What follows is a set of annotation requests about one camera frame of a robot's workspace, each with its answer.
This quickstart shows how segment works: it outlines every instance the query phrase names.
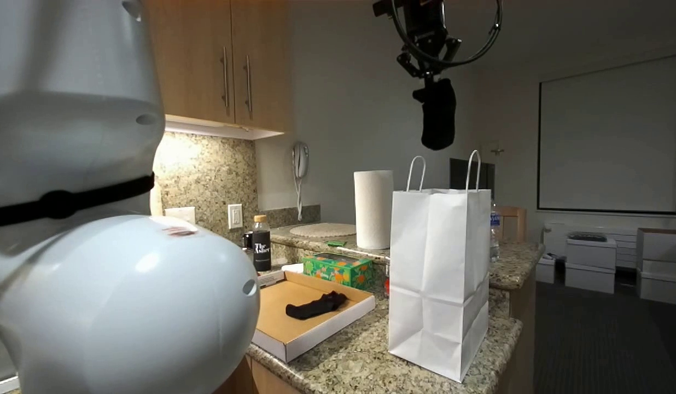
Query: black strap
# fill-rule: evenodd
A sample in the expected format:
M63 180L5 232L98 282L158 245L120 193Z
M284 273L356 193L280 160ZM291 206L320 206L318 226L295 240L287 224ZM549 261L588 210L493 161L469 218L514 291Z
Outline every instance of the black strap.
M137 180L129 180L122 184L112 184L94 191L83 193L69 193L69 191L51 191L38 201L3 206L0 207L0 226L13 226L23 220L35 218L66 218L78 210L104 206L120 199L129 199L142 193L150 193L156 185L156 174L145 174Z

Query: granite countertop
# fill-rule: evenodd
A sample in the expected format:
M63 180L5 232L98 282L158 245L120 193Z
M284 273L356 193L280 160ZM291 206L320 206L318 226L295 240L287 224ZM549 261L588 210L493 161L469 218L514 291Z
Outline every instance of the granite countertop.
M386 251L363 251L354 236L339 236L339 248L323 239L305 239L291 233L291 227L271 229L271 248L294 248L300 254L339 254L345 259L372 259L389 262ZM283 255L280 262L294 262L295 255ZM250 345L250 356L267 365L306 394L351 394L351 392L494 392L513 356L524 324L509 315L509 292L520 288L535 270L538 251L528 245L503 248L490 265L490 324L489 335L475 356L467 379L456 383L420 365L402 360L387 353L387 298L384 287L375 287L376 308L330 338L322 342L302 356L284 364L258 345Z
M372 313L288 364L274 359L253 344L250 356L306 394L469 394L494 392L518 335L520 321L509 318L509 295L490 288L489 335L463 383L456 383L387 353L387 299L378 298Z

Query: white paper bag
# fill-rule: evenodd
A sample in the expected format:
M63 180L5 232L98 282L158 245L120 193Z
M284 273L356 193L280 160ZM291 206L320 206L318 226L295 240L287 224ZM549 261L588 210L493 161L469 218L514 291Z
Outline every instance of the white paper bag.
M392 201L389 353L462 381L489 333L490 191L469 180L467 191L409 191L415 160Z

